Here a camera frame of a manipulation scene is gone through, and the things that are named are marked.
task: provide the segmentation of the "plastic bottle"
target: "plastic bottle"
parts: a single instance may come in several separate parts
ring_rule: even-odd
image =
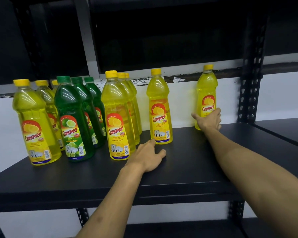
[[[150,136],[156,140],[156,144],[168,144],[173,140],[168,102],[169,88],[161,77],[161,69],[151,69],[151,77],[147,87]]]
[[[104,122],[105,108],[104,108],[104,104],[100,100],[102,97],[102,92],[99,90],[97,85],[94,83],[93,77],[86,77],[86,78],[84,78],[84,81],[86,83],[85,86],[87,87],[87,89],[89,90],[91,95],[93,96],[93,104],[96,109],[100,127],[102,129],[103,136],[106,136],[106,124]]]
[[[57,88],[59,87],[59,84],[58,84],[57,80],[52,80],[52,85],[53,85],[53,89],[52,89],[52,91],[53,91],[53,93],[54,93],[54,95],[55,95],[56,90],[57,90]]]
[[[106,138],[103,135],[98,115],[93,104],[93,96],[89,92],[88,88],[83,84],[82,77],[72,78],[72,83],[73,87],[78,91],[83,101],[83,110],[88,123],[89,131],[91,133],[93,145],[95,148],[99,148],[104,145]]]
[[[13,97],[12,108],[19,116],[31,163],[44,165],[58,160],[62,153],[45,111],[44,100],[30,88],[28,79],[17,79],[13,82],[17,91]]]
[[[101,101],[105,107],[109,153],[114,160],[128,159],[136,151],[132,122],[128,111],[128,96],[118,81],[117,71],[106,71]]]
[[[54,129],[56,139],[58,141],[58,144],[60,146],[61,150],[64,150],[64,143],[61,133],[61,126],[60,121],[57,115],[57,109],[54,105],[54,93],[53,91],[48,87],[48,81],[47,80],[37,80],[35,81],[36,85],[38,86],[38,89],[36,92],[43,98],[43,100],[46,103],[45,110],[48,114],[49,120],[52,124],[52,127]]]
[[[129,114],[131,117],[135,145],[137,145],[140,143],[140,136],[139,136],[139,130],[138,130],[138,121],[137,121],[136,112],[135,112],[135,105],[133,103],[134,93],[133,93],[130,85],[126,81],[125,73],[118,73],[118,81],[123,85],[123,87],[127,93],[127,96],[128,96],[127,106],[128,106]]]
[[[138,130],[139,130],[139,134],[142,134],[142,126],[141,126],[141,119],[140,119],[140,112],[139,112],[139,107],[138,107],[138,101],[137,101],[137,89],[135,87],[135,85],[131,82],[131,80],[129,79],[129,73],[125,73],[126,74],[126,80],[127,80],[127,83],[129,83],[131,89],[132,89],[132,92],[134,94],[134,97],[133,97],[133,103],[135,105],[135,112],[136,112],[136,117],[137,117],[137,123],[138,123]]]
[[[71,85],[69,76],[58,76],[59,88],[56,90],[54,104],[57,108],[65,145],[65,152],[70,161],[82,161],[94,155],[87,120],[82,106],[82,99]]]
[[[200,76],[197,84],[198,102],[196,113],[201,117],[208,116],[216,109],[216,92],[217,79],[213,73],[213,65],[204,65],[203,73]],[[200,130],[195,121],[195,128]]]

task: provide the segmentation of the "green bottle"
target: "green bottle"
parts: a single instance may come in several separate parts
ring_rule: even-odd
[[[81,99],[83,100],[83,110],[88,123],[88,127],[91,133],[91,139],[95,148],[99,148],[104,145],[105,137],[100,126],[98,115],[96,113],[95,106],[93,104],[93,96],[83,84],[82,77],[72,78],[73,88],[75,88]]]
[[[93,96],[93,104],[96,109],[96,113],[98,115],[98,120],[100,123],[100,127],[102,128],[103,135],[106,136],[106,124],[103,120],[103,117],[105,117],[105,108],[104,104],[100,100],[102,97],[102,92],[99,90],[99,88],[94,84],[94,78],[93,77],[86,77],[84,78],[85,86]]]
[[[94,155],[82,99],[71,85],[69,76],[58,76],[54,104],[57,108],[62,130],[65,152],[70,161],[82,161]]]

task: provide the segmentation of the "yellow bottle cap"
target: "yellow bottle cap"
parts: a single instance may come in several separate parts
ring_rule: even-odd
[[[213,64],[207,64],[207,65],[203,66],[203,71],[204,70],[211,70],[211,69],[213,69]]]
[[[159,68],[151,69],[151,76],[152,75],[160,75],[160,74],[161,74],[161,69],[159,69]]]
[[[118,73],[118,78],[125,78],[126,74],[125,73]]]
[[[15,79],[13,80],[14,85],[20,86],[30,86],[30,81],[28,79]]]
[[[48,83],[47,80],[36,80],[36,81],[35,81],[35,84],[36,84],[37,86],[48,86],[48,85],[49,85],[49,83]]]
[[[118,78],[117,71],[115,71],[115,70],[106,71],[105,75],[106,75],[106,78]]]

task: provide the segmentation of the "left hand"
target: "left hand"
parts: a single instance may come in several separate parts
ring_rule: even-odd
[[[129,156],[129,160],[125,164],[125,167],[138,165],[143,173],[150,172],[157,168],[161,163],[161,160],[166,156],[166,151],[163,149],[156,154],[154,152],[155,145],[155,139],[140,144],[138,149]]]

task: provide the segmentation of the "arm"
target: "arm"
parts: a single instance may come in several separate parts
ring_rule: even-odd
[[[77,234],[76,238],[123,237],[132,202],[143,173],[157,168],[166,151],[154,152],[155,140],[140,144],[96,211]]]
[[[284,168],[234,143],[218,130],[221,110],[197,120],[216,160],[255,214],[284,237],[298,237],[298,179]]]

